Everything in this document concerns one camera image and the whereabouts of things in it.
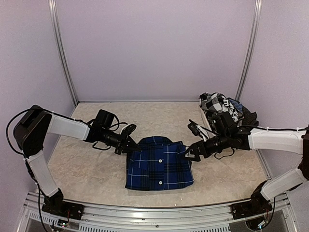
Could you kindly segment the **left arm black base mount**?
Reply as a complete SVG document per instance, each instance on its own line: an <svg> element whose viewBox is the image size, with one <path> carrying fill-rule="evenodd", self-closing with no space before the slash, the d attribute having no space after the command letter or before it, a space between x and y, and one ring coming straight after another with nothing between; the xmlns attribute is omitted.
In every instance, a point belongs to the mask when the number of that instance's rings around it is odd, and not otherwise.
<svg viewBox="0 0 309 232"><path fill-rule="evenodd" d="M60 201L58 203L49 201L43 203L42 211L63 218L81 220L84 206L66 201Z"/></svg>

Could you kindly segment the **blue plaid long sleeve shirt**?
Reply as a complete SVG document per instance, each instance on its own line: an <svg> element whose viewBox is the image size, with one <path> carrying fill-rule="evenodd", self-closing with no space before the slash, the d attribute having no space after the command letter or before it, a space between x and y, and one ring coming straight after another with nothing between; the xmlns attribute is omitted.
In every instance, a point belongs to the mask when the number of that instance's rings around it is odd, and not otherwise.
<svg viewBox="0 0 309 232"><path fill-rule="evenodd" d="M186 146L167 137L143 138L141 151L126 156L126 189L162 191L183 189L194 183L192 163L183 158Z"/></svg>

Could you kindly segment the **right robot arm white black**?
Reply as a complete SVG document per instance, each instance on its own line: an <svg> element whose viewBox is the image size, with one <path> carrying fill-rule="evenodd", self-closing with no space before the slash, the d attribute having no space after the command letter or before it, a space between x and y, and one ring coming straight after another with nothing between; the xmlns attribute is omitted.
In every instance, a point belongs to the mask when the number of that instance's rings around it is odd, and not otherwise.
<svg viewBox="0 0 309 232"><path fill-rule="evenodd" d="M226 148L232 150L275 150L291 152L302 156L300 164L286 173L264 181L254 190L250 200L231 206L233 218L239 219L258 215L274 209L274 200L280 194L293 190L309 179L309 129L274 129L253 125L238 126L228 112L212 118L214 136L207 138L206 128L191 121L189 130L201 141L191 144L183 158L199 162L201 157L221 153Z"/></svg>

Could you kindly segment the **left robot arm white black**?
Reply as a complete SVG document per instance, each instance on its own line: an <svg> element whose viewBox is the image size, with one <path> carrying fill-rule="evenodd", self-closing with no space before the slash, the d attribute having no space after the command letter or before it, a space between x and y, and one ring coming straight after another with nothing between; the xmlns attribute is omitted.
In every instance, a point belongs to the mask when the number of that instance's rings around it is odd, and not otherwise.
<svg viewBox="0 0 309 232"><path fill-rule="evenodd" d="M115 149L115 154L140 151L131 138L135 124L125 125L120 133L112 130L116 115L99 110L89 122L53 113L38 105L21 113L23 117L15 125L13 136L24 157L31 178L44 197L41 210L52 215L81 219L84 206L64 200L61 189L55 183L43 154L43 144L47 134L56 134L91 143L96 148L98 142Z"/></svg>

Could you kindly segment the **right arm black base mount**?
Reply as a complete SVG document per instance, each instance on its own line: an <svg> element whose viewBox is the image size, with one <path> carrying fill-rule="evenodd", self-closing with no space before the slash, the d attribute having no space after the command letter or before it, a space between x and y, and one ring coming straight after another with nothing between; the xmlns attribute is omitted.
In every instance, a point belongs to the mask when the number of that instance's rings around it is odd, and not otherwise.
<svg viewBox="0 0 309 232"><path fill-rule="evenodd" d="M266 213L267 211L271 211L272 209L273 207L270 202L266 202L266 204L259 205L253 203L251 200L231 205L231 211L234 220L253 217L259 214Z"/></svg>

